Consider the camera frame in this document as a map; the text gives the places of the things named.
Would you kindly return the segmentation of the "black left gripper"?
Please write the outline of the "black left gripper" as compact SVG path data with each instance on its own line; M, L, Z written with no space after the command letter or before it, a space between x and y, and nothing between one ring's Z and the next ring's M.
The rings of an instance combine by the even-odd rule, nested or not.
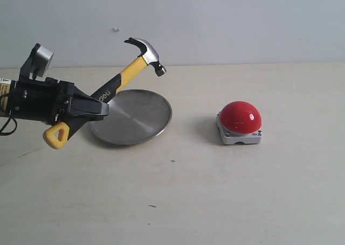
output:
M11 91L10 115L15 119L40 121L48 125L56 123L56 115L66 110L73 117L72 135L78 130L79 120L98 121L109 114L109 105L94 99L75 84L68 81L46 78L44 81L19 79Z

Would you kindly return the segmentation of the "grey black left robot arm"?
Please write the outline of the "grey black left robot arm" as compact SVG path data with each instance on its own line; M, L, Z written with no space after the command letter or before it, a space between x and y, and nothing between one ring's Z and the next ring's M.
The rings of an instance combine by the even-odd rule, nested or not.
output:
M80 124L103 120L109 113L108 102L116 92L104 85L89 96L74 83L54 78L46 78L45 81L3 79L1 116L13 121L43 122L52 126L44 136L50 141L63 142L78 130L78 127L71 126L72 119Z

